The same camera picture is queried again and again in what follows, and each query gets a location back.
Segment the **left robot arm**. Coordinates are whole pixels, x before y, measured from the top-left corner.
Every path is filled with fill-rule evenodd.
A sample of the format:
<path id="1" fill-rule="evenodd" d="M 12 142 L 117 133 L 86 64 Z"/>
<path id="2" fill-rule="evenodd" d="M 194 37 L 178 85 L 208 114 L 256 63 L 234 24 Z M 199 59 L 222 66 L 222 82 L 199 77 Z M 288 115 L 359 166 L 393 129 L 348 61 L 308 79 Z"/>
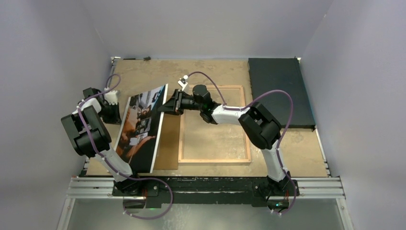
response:
<path id="1" fill-rule="evenodd" d="M 137 196 L 143 183 L 130 165 L 112 147 L 112 138 L 105 124 L 121 123 L 119 104 L 114 92 L 103 95 L 101 90 L 83 90 L 84 99 L 76 110 L 61 118 L 62 126 L 75 152 L 97 159 L 114 178 L 114 186 L 122 193 Z"/>

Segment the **picture frame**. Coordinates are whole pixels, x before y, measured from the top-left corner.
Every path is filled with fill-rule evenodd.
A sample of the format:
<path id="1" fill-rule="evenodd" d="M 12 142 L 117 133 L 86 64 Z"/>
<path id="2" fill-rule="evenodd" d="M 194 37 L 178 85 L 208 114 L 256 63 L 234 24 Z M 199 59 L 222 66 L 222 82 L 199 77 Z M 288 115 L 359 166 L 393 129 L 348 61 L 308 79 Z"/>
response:
<path id="1" fill-rule="evenodd" d="M 185 111 L 180 118 L 178 163 L 250 164 L 250 141 L 240 126 L 207 124 L 199 112 Z"/>

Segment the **brown backing board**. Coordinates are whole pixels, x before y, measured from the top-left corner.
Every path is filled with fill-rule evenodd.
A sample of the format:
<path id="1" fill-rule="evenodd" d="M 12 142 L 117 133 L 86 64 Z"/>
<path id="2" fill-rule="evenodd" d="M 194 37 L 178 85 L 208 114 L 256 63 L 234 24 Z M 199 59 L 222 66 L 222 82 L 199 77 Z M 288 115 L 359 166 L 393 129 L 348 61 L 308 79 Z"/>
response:
<path id="1" fill-rule="evenodd" d="M 154 170 L 177 170 L 180 116 L 164 114 Z"/>

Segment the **printed photo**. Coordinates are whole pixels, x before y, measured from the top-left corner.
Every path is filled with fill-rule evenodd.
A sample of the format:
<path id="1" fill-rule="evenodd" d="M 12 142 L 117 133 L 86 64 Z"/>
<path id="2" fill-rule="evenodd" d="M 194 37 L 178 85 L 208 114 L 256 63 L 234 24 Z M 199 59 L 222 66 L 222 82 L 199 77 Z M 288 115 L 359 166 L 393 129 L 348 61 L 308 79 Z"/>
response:
<path id="1" fill-rule="evenodd" d="M 124 121 L 115 150 L 133 173 L 151 173 L 158 154 L 168 85 L 130 96 L 124 110 Z"/>

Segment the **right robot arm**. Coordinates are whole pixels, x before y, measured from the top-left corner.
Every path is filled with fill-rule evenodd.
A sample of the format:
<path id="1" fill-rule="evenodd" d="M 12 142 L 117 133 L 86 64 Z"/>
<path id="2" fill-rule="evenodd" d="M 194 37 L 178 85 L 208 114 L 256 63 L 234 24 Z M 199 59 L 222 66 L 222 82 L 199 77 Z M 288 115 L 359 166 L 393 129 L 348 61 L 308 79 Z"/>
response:
<path id="1" fill-rule="evenodd" d="M 226 106 L 215 102 L 205 85 L 196 85 L 192 94 L 176 89 L 170 99 L 158 108 L 159 112 L 169 115 L 182 115 L 184 110 L 199 111 L 208 124 L 241 126 L 250 142 L 262 152 L 270 191 L 280 195 L 288 189 L 292 180 L 280 149 L 282 127 L 263 104 L 252 101 L 245 107 Z"/>

